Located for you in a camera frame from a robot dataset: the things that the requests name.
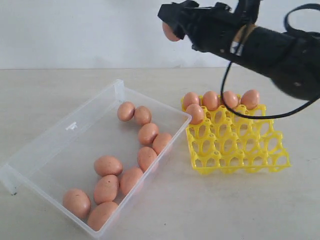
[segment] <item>brown egg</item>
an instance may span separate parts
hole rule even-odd
[[[202,105],[209,111],[215,111],[220,106],[220,99],[216,92],[207,91],[202,97]]]
[[[252,89],[244,93],[240,103],[246,106],[246,109],[252,110],[258,106],[260,102],[260,94],[257,90]]]
[[[78,188],[72,188],[64,194],[62,205],[81,220],[84,220],[91,210],[90,198]]]
[[[143,172],[156,160],[157,153],[151,147],[144,146],[138,152],[138,164]]]
[[[234,109],[238,106],[238,97],[232,91],[225,91],[223,93],[223,98],[224,100],[222,99],[222,102],[227,104],[229,108]]]
[[[169,39],[170,41],[177,42],[180,40],[180,38],[174,35],[174,32],[172,31],[171,27],[169,27],[169,25],[166,24],[165,22],[162,22],[162,30],[166,38]]]
[[[138,140],[142,145],[152,144],[159,133],[159,128],[156,124],[150,122],[143,125],[138,132]]]
[[[131,120],[135,114],[135,105],[130,101],[122,103],[117,111],[117,116],[120,121],[127,122]]]
[[[101,178],[94,188],[93,198],[97,205],[115,200],[119,192],[119,179],[115,175]]]
[[[151,111],[145,106],[139,106],[134,111],[134,120],[138,125],[145,125],[151,122]]]
[[[104,155],[94,162],[94,170],[101,177],[106,175],[118,176],[123,171],[123,165],[116,157]]]
[[[187,109],[189,105],[191,104],[200,104],[199,96],[195,92],[188,92],[186,95],[184,95],[183,101],[182,101],[184,109]]]
[[[190,124],[200,124],[205,119],[205,112],[198,104],[191,104],[186,108],[186,113],[192,116]]]
[[[171,139],[172,139],[172,136],[168,132],[159,133],[155,137],[152,143],[152,148],[157,155],[159,155],[162,152],[162,150],[167,146],[167,144],[170,142]]]
[[[123,195],[127,195],[137,184],[144,173],[138,167],[132,167],[125,171],[120,180],[120,190]]]
[[[94,231],[99,231],[117,209],[118,204],[113,201],[101,203],[90,213],[87,224]]]

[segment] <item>egg tray cell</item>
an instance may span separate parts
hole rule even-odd
[[[279,172],[291,166],[289,154],[282,144],[283,134],[274,130],[273,119],[239,117],[224,105],[215,111],[209,111],[205,106],[202,109],[204,120],[186,128],[192,168],[201,175],[216,170],[225,174],[239,170],[257,173],[262,169]],[[240,104],[235,111],[247,116],[265,116],[266,109],[265,105],[259,104],[248,110]]]

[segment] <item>black cable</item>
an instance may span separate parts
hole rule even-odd
[[[289,24],[288,24],[288,16],[289,14],[291,14],[292,12],[294,11],[297,11],[297,10],[302,10],[302,9],[314,9],[314,10],[319,10],[319,9],[316,9],[314,7],[314,4],[312,4],[313,8],[310,8],[310,5],[309,4],[305,4],[305,5],[302,5],[302,6],[299,6],[297,8],[295,8],[294,10],[290,11],[285,19],[284,19],[284,22],[285,22],[285,27],[289,28]],[[240,38],[240,41],[238,43],[238,46],[235,50],[235,53],[234,54],[237,54],[241,45],[244,43],[244,40],[245,40],[245,36],[247,35],[247,32],[248,32],[248,29],[249,29],[249,26],[252,24],[252,21],[250,20],[246,25],[245,25],[245,28],[241,34],[241,38]],[[228,111],[230,111],[231,113],[239,116],[239,117],[242,117],[242,118],[246,118],[246,119],[255,119],[255,120],[262,120],[262,119],[280,119],[280,118],[285,118],[285,117],[289,117],[293,114],[296,114],[302,110],[304,110],[305,108],[307,108],[308,106],[310,106],[311,104],[313,104],[315,101],[317,101],[318,99],[320,99],[320,93],[318,95],[316,95],[314,98],[312,98],[311,100],[309,100],[308,102],[306,102],[305,104],[303,104],[302,106],[292,110],[292,111],[289,111],[289,112],[286,112],[286,113],[283,113],[283,114],[277,114],[277,115],[268,115],[268,116],[249,116],[249,115],[244,115],[244,114],[241,114],[239,112],[236,112],[234,111],[232,108],[230,108],[227,104],[226,104],[226,101],[224,99],[224,88],[225,88],[225,83],[226,83],[226,80],[227,80],[227,77],[228,77],[228,74],[229,74],[229,71],[230,71],[230,68],[232,66],[234,62],[231,60],[224,72],[224,76],[223,76],[223,79],[222,79],[222,83],[221,83],[221,90],[220,90],[220,96],[221,96],[221,99],[223,100],[223,103],[226,107],[226,109]]]

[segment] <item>wire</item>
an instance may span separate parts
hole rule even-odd
[[[247,32],[248,32],[248,29],[249,29],[249,26],[252,24],[252,21],[249,20],[249,22],[245,25],[245,28],[241,34],[241,38],[240,38],[240,41],[239,41],[239,44],[235,50],[235,54],[238,53],[241,45],[244,43],[244,40],[245,40],[245,36],[247,35]],[[239,112],[236,112],[234,111],[231,107],[229,107],[227,104],[226,104],[226,101],[224,99],[224,89],[225,89],[225,83],[226,83],[226,80],[227,80],[227,77],[228,77],[228,74],[229,74],[229,71],[230,71],[230,68],[232,66],[234,62],[231,60],[224,72],[224,76],[223,76],[223,79],[222,79],[222,83],[221,83],[221,89],[220,89],[220,96],[221,96],[221,99],[223,100],[223,103],[226,107],[226,109],[228,109],[228,111],[230,111],[231,113],[239,116],[239,117],[242,117],[242,118],[246,118],[246,119],[255,119],[255,120],[262,120],[262,119],[281,119],[281,118],[286,118],[286,117],[289,117],[293,114],[296,114],[302,110],[304,110],[305,108],[307,108],[308,106],[310,106],[311,104],[313,104],[315,101],[317,101],[318,99],[320,99],[320,93],[318,95],[316,95],[314,98],[312,98],[311,100],[309,100],[308,102],[306,102],[305,104],[303,104],[302,106],[292,110],[292,111],[289,111],[289,112],[286,112],[286,113],[283,113],[283,114],[277,114],[277,115],[268,115],[268,116],[249,116],[249,115],[244,115],[244,114],[241,114]]]

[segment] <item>white wall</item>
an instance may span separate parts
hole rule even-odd
[[[237,3],[223,1],[233,8]],[[169,2],[0,0],[0,69],[225,66],[219,57],[191,50],[187,39],[165,39],[157,13]],[[213,6],[216,1],[198,2]],[[257,23],[284,31],[284,15],[305,3],[309,1],[263,0]],[[320,12],[292,16],[297,27],[320,32]]]

